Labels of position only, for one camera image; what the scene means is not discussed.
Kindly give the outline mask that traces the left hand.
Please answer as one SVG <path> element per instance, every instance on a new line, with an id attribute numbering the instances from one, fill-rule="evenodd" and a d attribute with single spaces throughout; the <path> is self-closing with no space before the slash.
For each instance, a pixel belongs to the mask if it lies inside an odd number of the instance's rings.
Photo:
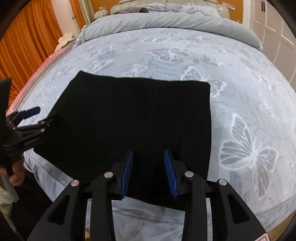
<path id="1" fill-rule="evenodd" d="M 25 179 L 24 156 L 21 153 L 12 165 L 13 173 L 10 175 L 10 182 L 13 186 L 20 186 Z"/>

